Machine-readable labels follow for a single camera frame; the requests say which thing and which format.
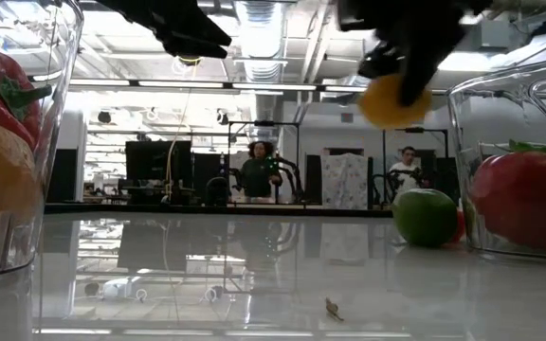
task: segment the ceiling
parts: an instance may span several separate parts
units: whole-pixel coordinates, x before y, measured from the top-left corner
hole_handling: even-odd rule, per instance
[[[198,3],[204,9],[209,7],[209,0],[199,0]],[[7,1],[1,4],[6,4],[7,11],[15,13],[18,17],[22,14],[39,17],[41,18],[39,22],[47,21],[44,19],[47,18],[47,10],[34,3]],[[246,56],[246,51],[266,50],[270,38],[250,37],[239,25],[236,17],[211,15],[210,18],[232,37],[232,44],[227,49],[228,57],[225,60],[203,59],[197,66],[186,66],[178,58],[168,55],[149,29],[127,22],[120,14],[103,9],[95,1],[81,1],[81,4],[84,25],[73,79],[245,82],[250,81],[246,73],[248,63],[250,67],[277,63],[282,66],[282,72],[277,78],[279,82],[321,83],[324,80],[329,82],[354,75],[364,51],[376,43],[370,31],[338,31],[334,8],[328,2],[299,0],[295,4],[280,5],[282,51],[276,58],[259,59],[257,62],[254,62],[254,59],[250,60]],[[221,0],[221,4],[223,8],[234,8],[230,0]],[[544,0],[527,3],[507,0],[500,4],[501,9],[527,8],[529,14],[546,11]],[[74,18],[64,10],[60,17],[69,26],[73,24]],[[474,19],[465,17],[464,21],[468,23]],[[504,19],[506,18],[501,15],[497,18]],[[14,58],[29,75],[35,76],[35,80],[39,77],[47,79],[47,75],[60,70],[59,63],[62,62],[53,62],[49,58],[49,50],[42,48],[47,44],[46,35],[43,35],[44,39],[41,41],[35,41],[34,35],[27,36],[24,31],[9,33],[12,34],[11,40],[14,44],[18,44],[24,50],[33,48],[31,53],[14,55]],[[449,70],[439,71],[430,87],[444,90],[461,81],[480,76],[483,73],[482,69],[472,67],[469,70],[466,67],[475,65],[471,55],[450,56],[451,58],[444,63],[445,68]],[[189,138],[186,135],[193,133],[192,141],[196,152],[199,150],[199,153],[219,153],[223,148],[226,151],[227,139],[224,134],[228,127],[220,125],[217,117],[225,114],[230,120],[253,120],[263,110],[261,106],[257,106],[257,98],[263,96],[246,91],[183,93],[170,90],[152,93],[128,89],[85,91],[84,88],[73,86],[70,91],[78,93],[73,95],[72,101],[81,103],[83,110],[89,112],[87,161],[96,165],[96,172],[104,170],[110,172],[112,168],[124,169],[124,166],[118,163],[124,160],[122,147],[125,141],[136,139],[137,131],[148,133],[151,139],[164,140],[175,135],[179,138]],[[296,93],[287,91],[282,96],[276,92],[265,97],[297,101]],[[337,123],[326,117],[336,115],[338,110],[346,109],[344,107],[339,109],[334,103],[309,108],[302,126],[334,128]],[[350,107],[350,110],[355,111],[355,107]],[[101,112],[109,113],[111,123],[99,121]],[[282,113],[275,118],[289,119],[292,116]],[[356,119],[354,125],[356,129],[370,127],[363,119]],[[244,132],[240,131],[239,136],[245,136]],[[233,148],[244,149],[247,142],[247,138],[239,138],[233,144]]]

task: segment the glass bowl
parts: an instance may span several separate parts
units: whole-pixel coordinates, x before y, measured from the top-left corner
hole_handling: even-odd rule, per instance
[[[449,92],[467,242],[546,257],[546,62]]]
[[[0,273],[37,248],[82,25],[76,0],[0,1]]]

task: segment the person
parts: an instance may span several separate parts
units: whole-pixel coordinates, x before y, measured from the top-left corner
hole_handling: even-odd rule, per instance
[[[402,150],[402,161],[391,166],[391,171],[414,171],[417,172],[420,170],[418,166],[414,164],[414,157],[416,156],[416,150],[411,146],[407,146]],[[416,179],[409,174],[400,173],[397,177],[400,181],[400,186],[397,189],[397,194],[395,195],[395,202],[401,193],[404,193],[413,188],[419,188],[418,182]]]
[[[280,172],[270,161],[273,156],[273,145],[270,142],[252,142],[248,148],[250,159],[244,163],[241,170],[244,195],[248,198],[268,198],[271,196],[269,183],[276,186],[282,184]]]

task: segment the ceiling duct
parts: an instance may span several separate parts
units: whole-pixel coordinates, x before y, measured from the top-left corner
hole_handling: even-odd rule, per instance
[[[269,1],[238,1],[235,3],[235,9],[240,22],[242,55],[255,59],[244,62],[246,80],[265,83],[280,82],[282,64],[275,60],[282,56],[285,4]],[[277,96],[256,95],[255,100],[253,120],[282,120],[282,100]]]

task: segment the man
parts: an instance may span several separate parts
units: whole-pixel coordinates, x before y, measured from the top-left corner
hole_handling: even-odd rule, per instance
[[[416,155],[416,150],[414,148],[407,146],[402,150],[402,162],[398,162],[391,166],[391,171],[417,171],[420,170],[418,166],[414,165],[414,157]],[[397,202],[400,194],[410,190],[412,188],[419,188],[416,179],[410,174],[400,173],[398,174],[397,179],[400,182],[400,186],[397,189],[397,195],[395,196],[394,202]]]

